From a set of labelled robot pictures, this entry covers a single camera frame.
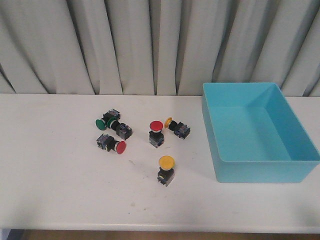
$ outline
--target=red button cap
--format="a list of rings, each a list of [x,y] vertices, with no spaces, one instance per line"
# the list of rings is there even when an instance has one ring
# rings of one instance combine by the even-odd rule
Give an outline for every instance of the red button cap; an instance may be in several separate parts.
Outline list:
[[[153,121],[150,123],[150,128],[152,131],[158,132],[164,128],[164,124],[160,121]]]
[[[118,154],[122,154],[125,151],[126,146],[127,146],[127,144],[125,141],[119,142],[118,145],[116,146],[116,152]]]

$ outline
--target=blue storage tray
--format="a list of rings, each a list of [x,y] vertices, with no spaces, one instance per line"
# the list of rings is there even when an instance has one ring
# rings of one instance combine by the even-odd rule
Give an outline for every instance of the blue storage tray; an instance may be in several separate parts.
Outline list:
[[[202,113],[221,183],[299,183],[320,163],[274,83],[204,83]]]

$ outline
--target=floor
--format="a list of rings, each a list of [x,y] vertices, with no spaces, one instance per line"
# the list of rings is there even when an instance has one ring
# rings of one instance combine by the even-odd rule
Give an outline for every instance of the floor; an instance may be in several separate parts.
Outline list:
[[[22,240],[320,240],[320,234],[27,230]]]

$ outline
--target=electrical component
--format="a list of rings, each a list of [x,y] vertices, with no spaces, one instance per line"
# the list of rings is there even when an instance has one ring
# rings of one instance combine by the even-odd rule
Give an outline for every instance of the electrical component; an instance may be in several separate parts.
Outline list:
[[[158,172],[157,180],[166,187],[171,183],[175,177],[175,160],[171,156],[162,156],[159,159],[160,171]]]
[[[95,120],[95,125],[100,130],[106,130],[107,122],[111,119],[115,118],[116,120],[120,119],[120,112],[115,109],[110,109],[107,113],[103,114],[103,118]]]
[[[118,154],[122,154],[127,146],[125,141],[117,141],[108,134],[102,134],[96,142],[99,148],[107,150],[108,152],[110,152],[110,150],[114,150]]]
[[[132,129],[127,124],[118,122],[119,119],[120,112],[112,108],[103,115],[103,118],[97,119],[95,125],[100,130],[113,129],[120,138],[127,140],[132,135]]]
[[[160,147],[165,141],[165,136],[161,132],[163,127],[164,125],[160,121],[150,123],[149,143],[156,148]]]
[[[168,117],[165,121],[164,127],[169,128],[173,131],[174,135],[180,139],[185,139],[190,133],[190,127],[182,122],[177,123],[176,121],[173,121],[172,117]]]

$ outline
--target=white curtain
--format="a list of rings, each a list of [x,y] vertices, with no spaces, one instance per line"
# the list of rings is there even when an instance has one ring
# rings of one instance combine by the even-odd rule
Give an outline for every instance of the white curtain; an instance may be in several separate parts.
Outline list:
[[[320,96],[320,0],[1,0],[0,93]]]

